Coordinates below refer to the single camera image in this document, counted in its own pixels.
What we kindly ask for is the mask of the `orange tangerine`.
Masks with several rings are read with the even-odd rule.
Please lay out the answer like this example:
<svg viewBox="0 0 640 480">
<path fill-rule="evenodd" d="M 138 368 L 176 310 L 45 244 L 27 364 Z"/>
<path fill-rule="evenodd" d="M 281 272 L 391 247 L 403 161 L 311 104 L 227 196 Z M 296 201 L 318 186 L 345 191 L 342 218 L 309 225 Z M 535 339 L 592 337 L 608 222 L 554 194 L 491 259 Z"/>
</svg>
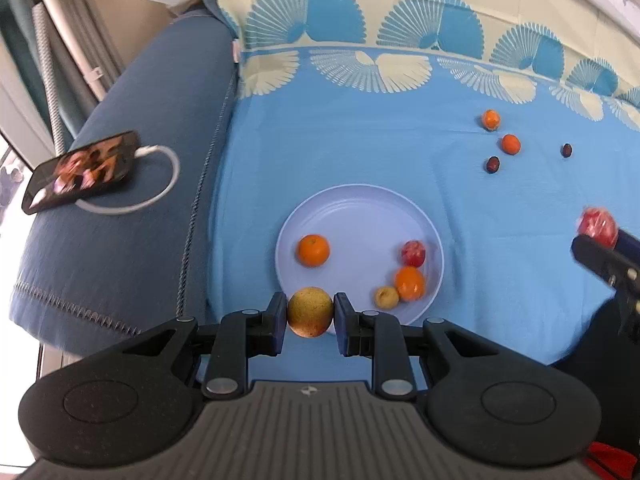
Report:
<svg viewBox="0 0 640 480">
<path fill-rule="evenodd" d="M 500 141 L 501 149 L 509 155 L 517 155 L 522 148 L 520 139 L 515 134 L 505 134 Z"/>
<path fill-rule="evenodd" d="M 501 116 L 496 110 L 485 110 L 480 115 L 480 123 L 488 131 L 495 131 L 500 127 Z"/>
<path fill-rule="evenodd" d="M 302 237 L 296 247 L 296 256 L 300 264 L 308 268 L 316 268 L 330 258 L 331 247 L 328 240 L 319 234 L 308 234 Z"/>
</svg>

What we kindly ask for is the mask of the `white pipe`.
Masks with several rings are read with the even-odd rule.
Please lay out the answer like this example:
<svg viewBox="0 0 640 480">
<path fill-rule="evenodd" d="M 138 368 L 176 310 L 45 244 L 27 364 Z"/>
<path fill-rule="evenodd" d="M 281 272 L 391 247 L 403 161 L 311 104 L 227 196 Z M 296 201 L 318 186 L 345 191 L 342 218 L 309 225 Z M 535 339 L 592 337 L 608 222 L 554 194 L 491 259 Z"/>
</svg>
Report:
<svg viewBox="0 0 640 480">
<path fill-rule="evenodd" d="M 98 102 L 118 75 L 100 20 L 89 0 L 42 0 L 68 54 Z"/>
</svg>

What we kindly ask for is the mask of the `dark plum fruit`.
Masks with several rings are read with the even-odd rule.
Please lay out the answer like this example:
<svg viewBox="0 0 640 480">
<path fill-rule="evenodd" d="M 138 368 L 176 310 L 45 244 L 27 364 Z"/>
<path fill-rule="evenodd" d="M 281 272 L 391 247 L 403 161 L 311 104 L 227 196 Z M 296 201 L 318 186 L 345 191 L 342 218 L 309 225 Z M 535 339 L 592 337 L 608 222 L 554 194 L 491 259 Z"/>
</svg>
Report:
<svg viewBox="0 0 640 480">
<path fill-rule="evenodd" d="M 563 144 L 561 148 L 561 155 L 564 158 L 569 158 L 570 156 L 572 156 L 572 154 L 573 154 L 572 146 L 568 143 Z"/>
</svg>

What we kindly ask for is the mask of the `dark red jujube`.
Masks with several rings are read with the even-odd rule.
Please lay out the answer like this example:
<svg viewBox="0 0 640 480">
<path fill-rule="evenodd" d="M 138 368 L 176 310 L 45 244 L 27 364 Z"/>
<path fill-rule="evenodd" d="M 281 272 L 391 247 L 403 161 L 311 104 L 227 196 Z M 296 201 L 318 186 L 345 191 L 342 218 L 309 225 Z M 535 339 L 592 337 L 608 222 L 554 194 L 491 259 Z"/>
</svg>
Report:
<svg viewBox="0 0 640 480">
<path fill-rule="evenodd" d="M 498 156 L 491 156 L 486 160 L 485 169 L 488 174 L 495 174 L 500 168 L 500 159 Z"/>
</svg>

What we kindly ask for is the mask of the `light blue plastic plate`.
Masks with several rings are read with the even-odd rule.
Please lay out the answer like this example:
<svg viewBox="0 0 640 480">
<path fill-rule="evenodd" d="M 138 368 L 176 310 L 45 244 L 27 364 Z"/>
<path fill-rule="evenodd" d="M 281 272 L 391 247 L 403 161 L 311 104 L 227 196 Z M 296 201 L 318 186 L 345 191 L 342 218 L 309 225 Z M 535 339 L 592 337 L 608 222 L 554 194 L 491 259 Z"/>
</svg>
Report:
<svg viewBox="0 0 640 480">
<path fill-rule="evenodd" d="M 322 266 L 300 263 L 296 249 L 306 235 L 323 236 L 330 254 Z M 376 307 L 374 294 L 393 285 L 402 265 L 401 247 L 417 240 L 426 249 L 421 272 L 425 294 L 401 302 L 390 313 L 402 324 L 416 322 L 435 300 L 444 277 L 442 241 L 431 219 L 415 203 L 387 188 L 345 184 L 326 188 L 300 203 L 286 218 L 274 250 L 281 289 L 291 296 L 306 286 L 330 295 L 344 292 L 357 311 Z"/>
</svg>

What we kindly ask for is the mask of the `small red fruit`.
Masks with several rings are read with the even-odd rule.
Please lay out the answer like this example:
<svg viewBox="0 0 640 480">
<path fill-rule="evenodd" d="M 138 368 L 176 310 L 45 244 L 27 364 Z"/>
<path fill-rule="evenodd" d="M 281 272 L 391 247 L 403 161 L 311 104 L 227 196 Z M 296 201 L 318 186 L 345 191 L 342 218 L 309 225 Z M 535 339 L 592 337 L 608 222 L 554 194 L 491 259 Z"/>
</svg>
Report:
<svg viewBox="0 0 640 480">
<path fill-rule="evenodd" d="M 426 259 L 426 248 L 420 240 L 409 240 L 402 245 L 400 258 L 404 266 L 420 268 Z"/>
</svg>

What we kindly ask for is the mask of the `red clothing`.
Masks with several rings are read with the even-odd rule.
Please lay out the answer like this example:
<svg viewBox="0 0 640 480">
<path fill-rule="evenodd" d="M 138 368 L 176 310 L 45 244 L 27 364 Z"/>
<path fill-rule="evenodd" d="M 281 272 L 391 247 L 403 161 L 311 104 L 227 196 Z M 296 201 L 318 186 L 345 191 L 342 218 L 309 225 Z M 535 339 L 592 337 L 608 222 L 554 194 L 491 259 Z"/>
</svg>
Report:
<svg viewBox="0 0 640 480">
<path fill-rule="evenodd" d="M 601 442 L 589 445 L 584 462 L 602 480 L 639 478 L 639 460 L 636 456 Z"/>
</svg>

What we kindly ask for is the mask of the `red apple fruit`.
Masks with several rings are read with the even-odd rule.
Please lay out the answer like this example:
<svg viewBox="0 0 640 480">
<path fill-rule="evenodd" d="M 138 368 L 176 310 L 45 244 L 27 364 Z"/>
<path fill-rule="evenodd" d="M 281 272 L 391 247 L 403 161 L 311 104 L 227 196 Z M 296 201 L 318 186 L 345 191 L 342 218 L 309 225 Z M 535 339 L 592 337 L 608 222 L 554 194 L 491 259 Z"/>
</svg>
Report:
<svg viewBox="0 0 640 480">
<path fill-rule="evenodd" d="M 618 240 L 617 223 L 605 208 L 585 208 L 578 222 L 577 232 L 610 249 L 615 247 Z"/>
</svg>

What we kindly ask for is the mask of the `blue patterned sofa cover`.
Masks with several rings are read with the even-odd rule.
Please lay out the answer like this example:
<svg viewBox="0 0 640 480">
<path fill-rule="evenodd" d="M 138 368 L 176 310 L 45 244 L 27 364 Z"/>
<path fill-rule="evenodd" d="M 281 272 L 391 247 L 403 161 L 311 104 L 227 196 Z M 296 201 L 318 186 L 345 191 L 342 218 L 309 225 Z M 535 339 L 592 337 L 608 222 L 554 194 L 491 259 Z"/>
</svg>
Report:
<svg viewBox="0 0 640 480">
<path fill-rule="evenodd" d="M 639 227 L 639 38 L 585 0 L 217 2 L 241 62 L 210 218 L 214 318 L 279 288 L 296 206 L 370 184 L 439 234 L 430 315 L 547 364 L 573 349 L 608 298 L 570 255 L 580 214 Z"/>
</svg>

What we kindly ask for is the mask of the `orange yellow fruit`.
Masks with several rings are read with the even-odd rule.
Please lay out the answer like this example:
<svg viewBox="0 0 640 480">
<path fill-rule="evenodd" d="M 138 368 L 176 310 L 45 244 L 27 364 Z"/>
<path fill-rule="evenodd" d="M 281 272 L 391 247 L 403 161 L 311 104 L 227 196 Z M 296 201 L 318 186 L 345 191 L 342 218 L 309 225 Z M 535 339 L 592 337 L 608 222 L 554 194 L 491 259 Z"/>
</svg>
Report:
<svg viewBox="0 0 640 480">
<path fill-rule="evenodd" d="M 403 266 L 395 274 L 395 288 L 403 302 L 421 299 L 426 291 L 426 278 L 422 271 L 414 266 Z"/>
</svg>

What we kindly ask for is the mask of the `black smartphone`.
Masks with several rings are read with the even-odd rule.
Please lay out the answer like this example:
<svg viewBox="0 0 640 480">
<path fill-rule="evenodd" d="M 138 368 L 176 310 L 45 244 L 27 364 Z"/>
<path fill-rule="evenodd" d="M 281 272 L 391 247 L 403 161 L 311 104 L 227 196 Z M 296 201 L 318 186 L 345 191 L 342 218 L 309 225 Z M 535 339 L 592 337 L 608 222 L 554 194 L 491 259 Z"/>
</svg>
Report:
<svg viewBox="0 0 640 480">
<path fill-rule="evenodd" d="M 36 214 L 118 188 L 132 176 L 138 148 L 138 134 L 126 131 L 43 162 L 28 181 L 22 211 Z"/>
</svg>

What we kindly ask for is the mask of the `small yellow fruit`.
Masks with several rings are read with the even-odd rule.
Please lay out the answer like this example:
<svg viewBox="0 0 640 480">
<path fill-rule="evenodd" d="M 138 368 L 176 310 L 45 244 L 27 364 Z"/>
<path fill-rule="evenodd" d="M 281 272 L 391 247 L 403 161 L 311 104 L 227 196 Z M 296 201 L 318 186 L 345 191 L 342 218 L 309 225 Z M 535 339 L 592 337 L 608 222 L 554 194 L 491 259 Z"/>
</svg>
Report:
<svg viewBox="0 0 640 480">
<path fill-rule="evenodd" d="M 326 332 L 332 323 L 333 302 L 319 287 L 299 289 L 288 300 L 288 326 L 303 338 L 316 338 Z"/>
<path fill-rule="evenodd" d="M 376 290 L 374 302 L 378 309 L 393 310 L 400 303 L 400 297 L 395 287 L 383 286 Z"/>
</svg>

